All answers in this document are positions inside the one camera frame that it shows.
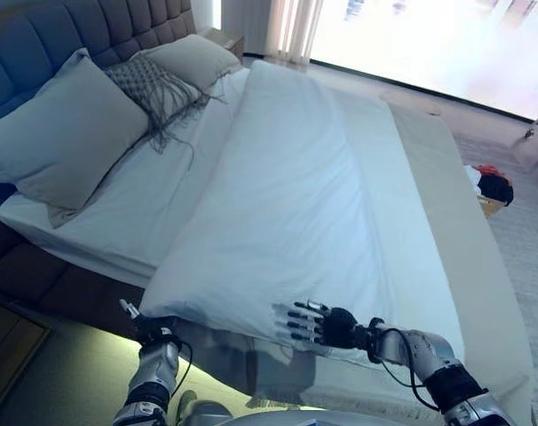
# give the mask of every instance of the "carpet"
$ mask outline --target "carpet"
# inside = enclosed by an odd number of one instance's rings
[[[488,219],[526,324],[534,360],[534,420],[538,426],[538,186],[511,150],[455,134],[466,164],[493,164],[514,186],[514,201]]]

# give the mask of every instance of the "white curtain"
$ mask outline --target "white curtain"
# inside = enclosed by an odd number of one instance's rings
[[[265,55],[307,64],[323,2],[272,0]]]

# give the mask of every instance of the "bed frame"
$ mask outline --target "bed frame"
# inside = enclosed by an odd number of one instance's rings
[[[50,1],[20,11],[0,25],[0,119],[31,99],[81,47],[107,67],[195,32],[190,0]],[[14,191],[0,185],[0,205]],[[143,289],[64,262],[0,222],[0,294],[131,336],[117,300],[138,304]]]

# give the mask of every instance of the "headboard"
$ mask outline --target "headboard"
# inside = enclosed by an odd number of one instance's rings
[[[26,10],[0,26],[0,118],[81,47],[107,67],[195,32],[190,0],[64,0]]]

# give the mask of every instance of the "metal robot arm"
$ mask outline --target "metal robot arm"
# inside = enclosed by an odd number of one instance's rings
[[[137,327],[137,373],[129,382],[127,400],[113,420],[114,426],[166,426],[170,398],[176,389],[180,341],[173,333],[175,319],[149,319],[124,300],[122,308]]]
[[[358,348],[376,364],[386,361],[408,367],[431,394],[448,426],[516,426],[488,390],[482,389],[455,358],[443,337],[390,326],[377,318],[364,327],[342,308],[330,309],[310,301],[295,306],[300,309],[289,312],[292,338]]]

